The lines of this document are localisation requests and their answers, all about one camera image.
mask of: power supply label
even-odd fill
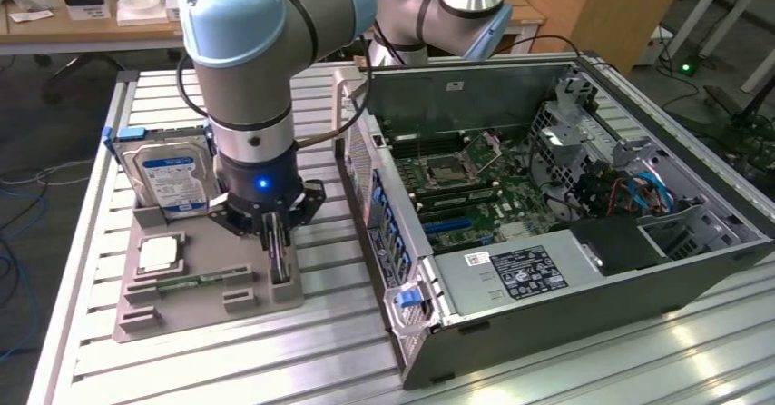
[[[508,294],[516,300],[568,287],[544,246],[490,255]]]
[[[206,205],[202,183],[193,176],[196,163],[190,157],[163,158],[142,162],[142,169],[158,206],[169,212],[185,212]]]

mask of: black cable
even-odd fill
[[[662,103],[660,105],[660,108],[664,110],[666,108],[666,106],[669,104],[676,103],[677,101],[680,101],[681,99],[685,98],[690,98],[692,96],[700,94],[700,88],[688,80],[684,80],[682,78],[674,76],[673,72],[673,59],[669,56],[669,51],[666,50],[666,43],[664,42],[664,35],[662,35],[662,23],[658,23],[658,38],[660,38],[660,43],[662,44],[662,52],[658,55],[658,61],[661,65],[657,65],[654,67],[654,70],[658,74],[661,74],[662,76],[665,76],[666,78],[670,78],[676,81],[678,81],[682,84],[686,84],[688,86],[690,86],[690,93],[688,94],[681,94],[680,96],[674,97],[673,99],[670,99],[669,101],[666,101],[665,103]]]
[[[566,201],[562,201],[561,199],[553,197],[550,194],[544,193],[544,197],[548,201],[553,201],[554,203],[560,203],[561,205],[566,206],[568,208],[573,209],[576,212],[578,212],[578,214],[581,214],[582,212],[585,212],[584,208],[580,207],[578,205],[569,203]]]
[[[405,65],[406,65],[406,63],[402,61],[402,58],[400,58],[398,51],[396,51],[396,47],[394,47],[394,46],[392,45],[392,43],[388,41],[388,38],[385,37],[385,34],[382,33],[382,29],[380,28],[380,26],[378,26],[378,22],[377,22],[377,21],[374,21],[374,30],[376,30],[376,32],[377,32],[377,34],[378,34],[378,38],[380,38],[380,39],[382,39],[382,43],[385,44],[385,49],[386,49],[386,51],[389,52],[389,55],[392,56],[392,58],[393,58],[394,60],[397,60],[397,61],[398,61],[398,63],[400,63],[401,65],[404,65],[404,66],[405,66]]]
[[[23,209],[5,222],[2,223],[2,225],[0,225],[0,232],[13,224],[14,221],[17,221],[33,208],[33,206],[41,202],[43,200],[43,196],[45,196],[45,191],[47,190],[47,175],[43,171],[41,171],[39,169],[17,169],[13,171],[7,171],[5,173],[2,173],[0,175],[0,178],[5,178],[10,173],[18,173],[18,172],[33,172],[33,173],[41,173],[42,174],[42,181],[43,181],[43,186],[39,190],[39,193],[37,194],[37,197],[34,198],[34,200],[26,205],[26,207],[23,207]],[[7,252],[7,256],[10,258],[15,258],[15,256],[13,255],[13,251],[10,250],[10,246],[7,245],[5,239],[2,238],[2,236],[0,235],[0,244],[2,244],[2,246],[5,247],[5,250]],[[10,301],[10,298],[13,297],[13,294],[15,293],[18,286],[19,286],[19,272],[15,270],[15,267],[13,266],[13,262],[7,263],[7,270],[5,270],[2,272],[2,275],[0,276],[0,279],[3,279],[10,273],[13,272],[13,283],[10,284],[10,291],[7,292],[6,296],[2,298],[2,300],[0,301],[0,309],[5,306],[5,304],[7,303],[7,301]]]
[[[5,241],[5,239],[2,237],[0,237],[0,244],[2,244],[2,246],[5,247],[5,250],[7,252],[7,257],[10,257],[14,261],[15,255],[13,255],[13,251],[10,250],[10,246],[7,245],[7,242]],[[15,290],[19,287],[19,271],[13,266],[13,261],[7,264],[11,271],[13,271],[13,283],[10,284],[10,291],[5,295],[5,298],[2,298],[2,300],[0,301],[0,310],[2,310],[2,308],[5,307],[5,305],[7,304],[10,299],[13,298],[13,295],[15,294]]]
[[[502,52],[509,51],[510,48],[513,48],[517,44],[524,44],[524,43],[529,42],[530,40],[537,40],[537,39],[558,39],[558,40],[561,40],[562,42],[565,42],[565,44],[568,44],[570,46],[572,51],[576,53],[576,57],[581,58],[581,51],[578,51],[578,48],[576,47],[574,43],[570,42],[570,39],[568,39],[566,37],[562,37],[561,35],[534,35],[533,37],[528,37],[525,39],[517,40],[513,44],[510,44],[505,48],[494,51],[494,53],[492,55],[498,55]]]
[[[6,71],[14,63],[15,63],[15,56],[10,55],[10,61],[7,62],[7,64],[5,66],[0,66],[0,74],[3,71]]]
[[[354,105],[354,114],[346,121],[344,125],[336,130],[330,131],[329,133],[320,134],[314,137],[308,138],[297,143],[298,149],[306,148],[313,144],[321,143],[326,140],[336,138],[344,131],[349,129],[349,127],[357,122],[360,119],[362,112],[365,111],[365,106],[368,105],[369,98],[372,96],[372,78],[373,78],[373,68],[372,68],[372,57],[368,52],[368,44],[365,42],[365,38],[362,36],[358,37],[362,45],[362,56],[365,57],[365,90],[362,94],[362,103],[358,105],[352,99],[352,104]]]
[[[3,260],[5,261],[3,262],[5,270],[2,271],[2,273],[0,273],[0,281],[1,281],[7,276],[7,274],[10,273],[10,271],[13,271],[13,265],[10,264],[9,261],[6,261],[6,259],[3,257],[0,257],[0,260]]]
[[[176,78],[174,81],[176,81],[176,86],[177,86],[177,93],[180,94],[180,98],[182,98],[182,102],[193,110],[193,112],[197,113],[201,117],[209,117],[209,114],[206,113],[206,111],[202,110],[201,108],[198,108],[198,105],[196,105],[193,103],[193,101],[190,100],[189,94],[185,91],[185,86],[182,85],[182,64],[189,59],[190,59],[189,55],[184,53],[180,56],[180,60],[177,60],[177,68],[174,70],[174,78]]]

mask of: blue latch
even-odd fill
[[[142,140],[145,138],[145,128],[141,126],[125,126],[115,134],[115,140]]]
[[[422,303],[422,294],[420,293],[418,289],[409,289],[401,291],[396,295],[396,302],[401,308],[413,307]]]

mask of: aluminum extrusion table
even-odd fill
[[[317,64],[292,82],[298,137],[330,128],[337,65],[345,64]],[[640,94],[617,74],[605,74]],[[190,71],[184,79],[198,104]],[[115,85],[107,125],[200,121],[177,97],[172,72],[141,73]],[[296,230],[305,304],[118,344],[110,333],[134,194],[99,147],[30,404],[773,403],[773,261],[730,276],[658,319],[433,388],[401,390],[329,144],[304,150],[298,165],[328,189],[312,225]]]

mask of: barcode label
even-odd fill
[[[464,256],[465,256],[465,262],[468,263],[468,266],[477,266],[480,264],[484,264],[485,262],[489,262],[489,253],[488,252],[466,253]]]

